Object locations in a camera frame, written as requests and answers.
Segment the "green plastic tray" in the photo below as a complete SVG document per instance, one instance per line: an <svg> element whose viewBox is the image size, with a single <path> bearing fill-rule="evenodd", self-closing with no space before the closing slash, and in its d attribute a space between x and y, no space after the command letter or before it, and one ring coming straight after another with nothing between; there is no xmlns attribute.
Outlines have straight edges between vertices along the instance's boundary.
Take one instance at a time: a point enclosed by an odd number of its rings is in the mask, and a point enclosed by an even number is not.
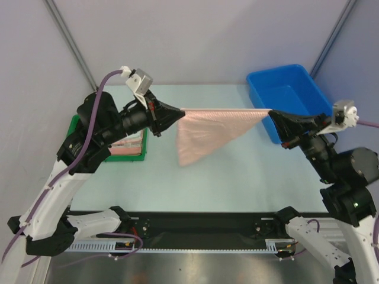
<svg viewBox="0 0 379 284"><path fill-rule="evenodd" d="M143 130L143 145L142 145L142 153L138 156L109 156L104 162L140 162L145 159L145 155L147 152L147 128Z"/></svg>

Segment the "blue plastic bin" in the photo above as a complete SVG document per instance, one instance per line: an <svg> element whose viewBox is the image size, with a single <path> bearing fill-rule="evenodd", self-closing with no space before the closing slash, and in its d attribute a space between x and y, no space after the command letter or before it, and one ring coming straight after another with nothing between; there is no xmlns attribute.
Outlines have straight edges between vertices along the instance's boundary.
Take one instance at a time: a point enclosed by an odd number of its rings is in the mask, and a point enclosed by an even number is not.
<svg viewBox="0 0 379 284"><path fill-rule="evenodd" d="M305 116L332 115L332 104L299 64L253 72L246 81L255 108Z"/></svg>

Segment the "pink cartoon face towel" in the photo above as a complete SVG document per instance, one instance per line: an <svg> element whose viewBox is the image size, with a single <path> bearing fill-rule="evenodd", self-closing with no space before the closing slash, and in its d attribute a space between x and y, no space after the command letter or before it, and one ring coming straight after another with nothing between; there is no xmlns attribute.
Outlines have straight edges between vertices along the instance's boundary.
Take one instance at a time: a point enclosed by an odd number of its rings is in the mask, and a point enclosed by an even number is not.
<svg viewBox="0 0 379 284"><path fill-rule="evenodd" d="M143 130L112 143L112 156L138 156L142 153Z"/></svg>

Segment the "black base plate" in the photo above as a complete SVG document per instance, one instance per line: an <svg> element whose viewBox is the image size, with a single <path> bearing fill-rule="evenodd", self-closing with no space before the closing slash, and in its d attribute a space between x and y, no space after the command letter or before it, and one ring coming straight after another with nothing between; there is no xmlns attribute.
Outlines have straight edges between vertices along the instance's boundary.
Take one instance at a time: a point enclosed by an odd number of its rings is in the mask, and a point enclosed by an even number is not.
<svg viewBox="0 0 379 284"><path fill-rule="evenodd" d="M136 230L144 240L222 240L244 243L252 240L289 239L273 212L141 212L130 211L132 221L127 229Z"/></svg>

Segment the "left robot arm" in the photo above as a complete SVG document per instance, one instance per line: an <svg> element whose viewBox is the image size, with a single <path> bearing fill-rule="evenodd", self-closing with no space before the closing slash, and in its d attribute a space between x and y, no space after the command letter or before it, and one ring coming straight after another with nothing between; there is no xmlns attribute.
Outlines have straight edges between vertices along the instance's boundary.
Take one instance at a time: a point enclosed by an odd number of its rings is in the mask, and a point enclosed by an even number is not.
<svg viewBox="0 0 379 284"><path fill-rule="evenodd" d="M77 113L79 127L60 146L51 176L39 196L26 213L8 220L14 236L4 255L19 240L25 242L23 250L27 255L57 256L80 238L108 233L127 235L130 217L121 207L74 216L68 215L69 203L110 157L113 143L147 128L159 137L185 116L183 110L159 101L151 91L119 111L111 94L98 90L85 98Z"/></svg>

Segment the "pale pink towel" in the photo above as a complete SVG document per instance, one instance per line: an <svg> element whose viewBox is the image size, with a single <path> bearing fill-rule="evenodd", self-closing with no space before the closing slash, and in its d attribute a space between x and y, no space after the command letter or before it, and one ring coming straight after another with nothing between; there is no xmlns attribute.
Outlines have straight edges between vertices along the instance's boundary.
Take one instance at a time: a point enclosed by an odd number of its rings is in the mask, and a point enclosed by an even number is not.
<svg viewBox="0 0 379 284"><path fill-rule="evenodd" d="M269 115L269 109L190 109L177 123L180 166L188 166L244 135Z"/></svg>

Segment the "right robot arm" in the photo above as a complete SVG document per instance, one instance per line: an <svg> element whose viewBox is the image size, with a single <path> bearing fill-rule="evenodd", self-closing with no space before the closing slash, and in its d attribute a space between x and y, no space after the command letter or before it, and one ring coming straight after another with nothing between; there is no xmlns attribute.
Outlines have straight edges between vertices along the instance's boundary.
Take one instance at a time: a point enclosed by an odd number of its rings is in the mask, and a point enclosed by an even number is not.
<svg viewBox="0 0 379 284"><path fill-rule="evenodd" d="M365 147L337 153L325 136L356 126L356 109L334 111L331 116L302 116L273 109L268 114L282 147L299 147L327 186L320 190L322 201L349 252L341 252L311 229L291 206L275 213L274 234L299 241L332 271L333 283L378 283L378 212L367 189L378 180L378 155Z"/></svg>

